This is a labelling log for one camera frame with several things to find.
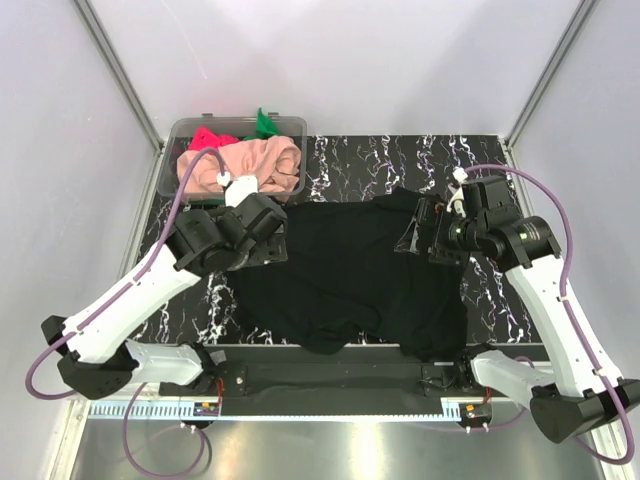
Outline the black t shirt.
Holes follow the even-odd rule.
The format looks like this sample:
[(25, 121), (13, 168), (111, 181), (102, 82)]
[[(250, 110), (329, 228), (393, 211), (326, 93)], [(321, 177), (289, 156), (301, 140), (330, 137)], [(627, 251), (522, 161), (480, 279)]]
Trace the black t shirt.
[(319, 354), (366, 333), (423, 361), (455, 358), (467, 342), (463, 267), (396, 248), (422, 198), (396, 188), (287, 208), (287, 261), (227, 275), (236, 321)]

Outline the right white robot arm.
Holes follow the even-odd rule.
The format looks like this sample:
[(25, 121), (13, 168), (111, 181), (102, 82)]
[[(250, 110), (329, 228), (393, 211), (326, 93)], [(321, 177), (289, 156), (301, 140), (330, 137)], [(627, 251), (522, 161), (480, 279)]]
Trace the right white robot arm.
[(569, 255), (544, 219), (521, 213), (504, 178), (464, 181), (450, 201), (421, 198), (406, 238), (410, 252), (434, 263), (460, 266), (472, 254), (493, 261), (525, 305), (553, 369), (534, 370), (489, 345), (469, 347), (453, 374), (460, 393), (504, 394), (554, 443), (638, 407), (638, 380), (611, 361), (568, 284)]

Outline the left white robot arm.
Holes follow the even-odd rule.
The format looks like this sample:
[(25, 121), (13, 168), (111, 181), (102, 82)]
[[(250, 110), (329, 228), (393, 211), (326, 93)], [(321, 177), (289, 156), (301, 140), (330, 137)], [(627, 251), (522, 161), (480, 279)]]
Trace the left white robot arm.
[(63, 382), (90, 400), (131, 383), (165, 383), (196, 396), (216, 389), (220, 369), (200, 343), (146, 345), (130, 334), (178, 294), (211, 275), (287, 258), (287, 216), (252, 193), (236, 206), (189, 209), (169, 220), (160, 239), (126, 276), (83, 311), (41, 325), (60, 354)]

